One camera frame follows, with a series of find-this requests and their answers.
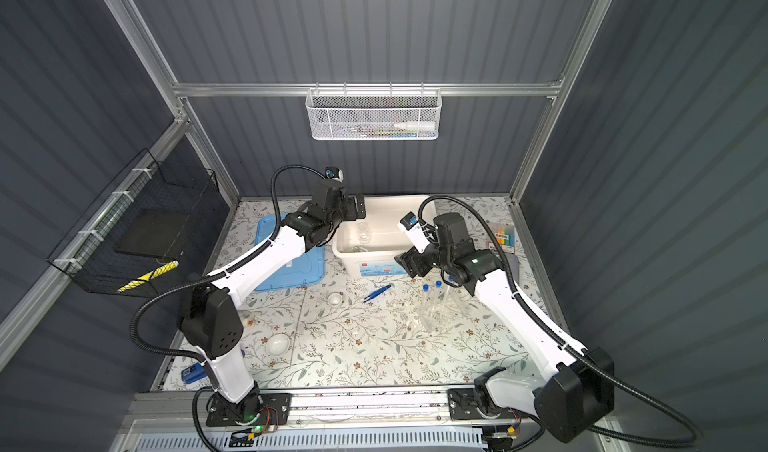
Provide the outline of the blue capped test tube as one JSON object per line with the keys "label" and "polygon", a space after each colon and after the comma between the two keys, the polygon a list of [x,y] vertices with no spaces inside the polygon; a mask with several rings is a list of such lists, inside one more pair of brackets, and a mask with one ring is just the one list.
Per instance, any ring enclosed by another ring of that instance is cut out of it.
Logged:
{"label": "blue capped test tube", "polygon": [[430,285],[425,283],[422,285],[420,293],[421,302],[418,307],[419,319],[425,329],[430,328],[429,306],[430,306]]}
{"label": "blue capped test tube", "polygon": [[431,298],[431,306],[434,310],[437,310],[444,305],[446,291],[447,287],[445,284],[441,280],[437,280],[434,284],[433,295]]}

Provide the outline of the clear test tube rack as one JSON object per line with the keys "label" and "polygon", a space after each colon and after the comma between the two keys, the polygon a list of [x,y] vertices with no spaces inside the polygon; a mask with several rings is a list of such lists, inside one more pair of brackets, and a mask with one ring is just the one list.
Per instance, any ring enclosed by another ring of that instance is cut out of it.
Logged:
{"label": "clear test tube rack", "polygon": [[[410,307],[406,317],[406,325],[411,330],[424,330],[428,334],[438,333],[455,327],[460,321],[466,320],[469,317],[469,314],[464,310],[463,303],[460,300],[458,294],[459,290],[444,280],[441,280],[447,287],[447,291],[445,292],[444,305],[439,307],[437,310],[433,309],[431,306],[431,298],[436,281],[437,280],[433,282],[424,282],[417,285],[412,298],[413,304]],[[430,285],[429,329],[424,328],[418,314],[418,307],[421,302],[420,293],[422,290],[422,285],[425,283]]]}

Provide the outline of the white plastic storage bin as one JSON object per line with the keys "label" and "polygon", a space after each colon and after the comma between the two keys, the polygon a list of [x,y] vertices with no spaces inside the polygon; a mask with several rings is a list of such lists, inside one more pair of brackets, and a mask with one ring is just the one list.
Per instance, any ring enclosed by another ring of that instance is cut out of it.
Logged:
{"label": "white plastic storage bin", "polygon": [[[374,278],[405,275],[394,257],[412,248],[413,244],[398,225],[409,212],[416,214],[427,195],[366,197],[366,218],[342,222],[332,240],[332,251],[345,271],[353,278]],[[371,228],[370,244],[357,240],[358,221]]]}

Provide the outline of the blue plastic tweezers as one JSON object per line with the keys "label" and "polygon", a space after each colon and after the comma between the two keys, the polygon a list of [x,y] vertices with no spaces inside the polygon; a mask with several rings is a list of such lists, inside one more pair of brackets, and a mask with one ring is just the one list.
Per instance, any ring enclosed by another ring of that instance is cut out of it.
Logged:
{"label": "blue plastic tweezers", "polygon": [[385,286],[382,286],[382,287],[379,287],[378,289],[376,289],[376,290],[374,290],[373,292],[369,293],[369,294],[368,294],[368,295],[367,295],[367,296],[366,296],[366,297],[363,299],[363,302],[364,302],[364,303],[368,303],[368,302],[370,302],[370,301],[374,300],[375,298],[377,298],[377,297],[379,297],[380,295],[382,295],[382,294],[384,294],[385,292],[387,292],[387,291],[388,291],[389,289],[391,289],[392,287],[393,287],[393,284],[392,284],[392,283],[390,283],[390,284],[387,284],[387,285],[385,285]]}

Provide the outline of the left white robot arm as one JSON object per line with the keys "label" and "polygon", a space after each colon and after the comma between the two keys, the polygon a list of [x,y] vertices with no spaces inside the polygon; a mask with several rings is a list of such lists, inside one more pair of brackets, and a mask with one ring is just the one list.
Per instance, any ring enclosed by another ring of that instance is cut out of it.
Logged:
{"label": "left white robot arm", "polygon": [[322,248],[344,222],[366,218],[365,198],[338,178],[314,185],[304,207],[283,214],[274,202],[273,231],[234,261],[212,271],[183,298],[178,328],[200,362],[213,390],[232,404],[257,394],[242,356],[240,308],[266,279],[302,255]]}

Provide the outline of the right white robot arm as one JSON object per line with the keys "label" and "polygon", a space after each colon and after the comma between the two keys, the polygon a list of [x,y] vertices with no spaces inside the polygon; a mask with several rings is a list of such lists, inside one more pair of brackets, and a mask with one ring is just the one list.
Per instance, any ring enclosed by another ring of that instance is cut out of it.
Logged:
{"label": "right white robot arm", "polygon": [[610,413],[613,385],[566,351],[583,345],[550,319],[507,274],[500,255],[475,247],[464,218],[436,216],[432,224],[406,213],[398,223],[412,246],[396,256],[410,277],[433,269],[484,304],[523,345],[538,375],[522,378],[494,367],[474,381],[473,395],[457,402],[460,418],[496,418],[515,412],[537,419],[560,442],[568,443]]}

